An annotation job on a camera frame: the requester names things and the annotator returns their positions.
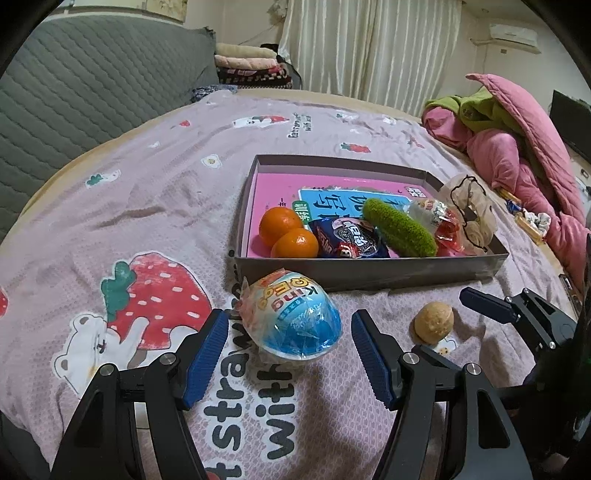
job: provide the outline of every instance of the orange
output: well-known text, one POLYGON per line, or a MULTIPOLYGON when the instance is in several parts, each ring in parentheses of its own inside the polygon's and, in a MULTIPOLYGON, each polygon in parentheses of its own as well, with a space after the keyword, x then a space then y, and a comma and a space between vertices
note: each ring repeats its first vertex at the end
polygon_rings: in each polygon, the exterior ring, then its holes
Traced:
POLYGON ((305 228, 290 230, 271 249, 273 258, 316 258, 318 240, 305 228))
POLYGON ((273 207, 265 212, 259 223, 259 236, 263 243, 272 247, 283 235, 294 228, 303 228, 300 217, 287 207, 273 207))

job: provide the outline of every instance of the curtain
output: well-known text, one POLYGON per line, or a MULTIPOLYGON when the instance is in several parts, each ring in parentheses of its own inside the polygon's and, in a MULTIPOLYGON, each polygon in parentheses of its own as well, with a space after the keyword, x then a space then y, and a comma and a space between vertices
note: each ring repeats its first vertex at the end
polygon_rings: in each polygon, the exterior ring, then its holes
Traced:
POLYGON ((412 115, 438 91, 461 0, 290 0, 279 54, 308 90, 412 115))

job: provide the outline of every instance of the bedsheet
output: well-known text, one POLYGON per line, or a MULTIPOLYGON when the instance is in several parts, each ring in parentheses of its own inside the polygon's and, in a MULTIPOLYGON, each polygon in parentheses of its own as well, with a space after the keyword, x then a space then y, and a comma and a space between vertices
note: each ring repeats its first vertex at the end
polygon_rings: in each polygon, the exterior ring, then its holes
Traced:
MULTIPOLYGON (((145 365, 198 330, 212 307, 234 301, 229 254, 256 154, 362 158, 423 168, 443 182, 473 174, 413 121, 337 110, 319 100, 215 92, 90 152, 33 198, 0 246, 7 298, 0 410, 31 432, 50 464, 100 364, 145 365), (289 138, 294 113, 310 116, 312 130, 289 138)), ((374 398, 351 340, 349 319, 358 308, 408 350, 414 315, 428 301, 445 301, 456 309, 449 358, 481 364, 496 386, 519 384, 534 364, 525 344, 512 326, 465 309, 460 290, 470 285, 502 297, 528 287, 571 310, 546 256, 502 205, 494 210, 510 253, 495 278, 332 294, 343 337, 313 364, 262 364, 232 321, 205 398, 187 413, 206 467, 220 478, 371 478, 394 413, 374 398)), ((441 406, 433 418, 424 478, 437 467, 441 406)), ((157 479, 149 432, 139 430, 139 440, 147 478, 157 479)))

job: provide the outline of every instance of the small bun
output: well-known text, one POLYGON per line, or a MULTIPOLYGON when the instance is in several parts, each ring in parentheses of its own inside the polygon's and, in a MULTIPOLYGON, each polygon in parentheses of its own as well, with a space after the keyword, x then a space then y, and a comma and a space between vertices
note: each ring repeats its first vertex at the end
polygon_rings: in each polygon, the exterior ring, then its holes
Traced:
POLYGON ((431 301, 414 318, 414 331, 426 343, 438 344, 453 329, 453 310, 446 303, 431 301))

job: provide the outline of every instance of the blue package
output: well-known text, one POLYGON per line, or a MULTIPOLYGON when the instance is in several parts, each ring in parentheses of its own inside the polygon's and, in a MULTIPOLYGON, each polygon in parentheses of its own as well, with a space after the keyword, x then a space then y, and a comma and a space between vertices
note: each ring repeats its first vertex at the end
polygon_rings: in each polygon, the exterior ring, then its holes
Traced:
POLYGON ((321 258, 389 258, 374 227, 361 218, 324 218, 308 223, 318 239, 321 258))
POLYGON ((331 350, 342 334, 340 315, 313 280, 278 270, 243 286, 242 324, 260 349, 278 359, 306 361, 331 350))

